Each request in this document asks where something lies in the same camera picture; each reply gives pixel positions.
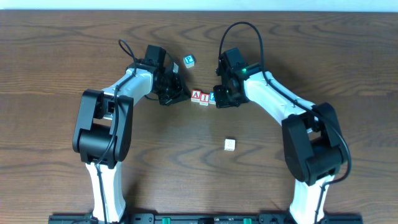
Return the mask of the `blue number 2 block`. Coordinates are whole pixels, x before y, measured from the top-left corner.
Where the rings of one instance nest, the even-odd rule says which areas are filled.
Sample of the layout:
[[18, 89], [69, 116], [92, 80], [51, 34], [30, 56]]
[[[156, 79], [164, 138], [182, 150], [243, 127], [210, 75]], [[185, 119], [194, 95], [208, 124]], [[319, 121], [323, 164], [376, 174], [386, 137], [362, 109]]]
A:
[[209, 104], [212, 104], [212, 105], [216, 104], [215, 94], [213, 92], [210, 92], [210, 94], [209, 94]]

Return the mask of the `red letter I block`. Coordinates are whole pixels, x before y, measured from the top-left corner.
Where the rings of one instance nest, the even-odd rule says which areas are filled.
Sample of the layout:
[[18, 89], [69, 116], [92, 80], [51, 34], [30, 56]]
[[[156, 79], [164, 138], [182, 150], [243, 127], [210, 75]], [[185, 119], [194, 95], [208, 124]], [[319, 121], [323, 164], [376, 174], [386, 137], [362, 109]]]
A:
[[208, 106], [209, 105], [209, 100], [210, 100], [210, 95], [209, 94], [201, 93], [201, 95], [200, 95], [200, 105]]

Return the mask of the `red letter A block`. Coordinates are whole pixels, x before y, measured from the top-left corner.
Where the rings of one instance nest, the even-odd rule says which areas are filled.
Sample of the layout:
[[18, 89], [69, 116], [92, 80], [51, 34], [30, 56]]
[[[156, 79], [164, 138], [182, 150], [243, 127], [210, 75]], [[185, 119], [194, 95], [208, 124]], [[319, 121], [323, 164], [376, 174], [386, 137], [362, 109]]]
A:
[[199, 103], [200, 97], [201, 97], [201, 90], [192, 90], [192, 94], [191, 94], [191, 98], [190, 98], [192, 102]]

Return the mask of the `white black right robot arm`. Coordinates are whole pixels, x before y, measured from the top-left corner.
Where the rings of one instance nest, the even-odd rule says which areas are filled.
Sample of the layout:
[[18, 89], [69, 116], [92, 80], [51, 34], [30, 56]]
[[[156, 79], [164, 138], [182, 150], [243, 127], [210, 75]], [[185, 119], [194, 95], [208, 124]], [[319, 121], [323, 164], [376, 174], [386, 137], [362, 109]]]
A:
[[217, 108], [253, 101], [282, 127], [284, 157], [295, 177], [289, 212], [296, 223], [325, 221], [323, 206], [342, 164], [351, 169], [351, 155], [343, 139], [334, 108], [315, 105], [281, 85], [258, 64], [219, 62], [214, 87]]

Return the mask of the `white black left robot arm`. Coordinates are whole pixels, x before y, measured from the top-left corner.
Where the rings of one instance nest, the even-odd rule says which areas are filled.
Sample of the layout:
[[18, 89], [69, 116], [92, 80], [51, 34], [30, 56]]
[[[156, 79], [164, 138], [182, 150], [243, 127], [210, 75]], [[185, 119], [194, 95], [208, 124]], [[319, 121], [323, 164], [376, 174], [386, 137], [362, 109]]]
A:
[[132, 63], [111, 86], [81, 96], [72, 146], [90, 173], [96, 223], [120, 223], [124, 216], [121, 164], [131, 145], [134, 106], [149, 93], [165, 106], [190, 98], [175, 62], [164, 67], [148, 60]]

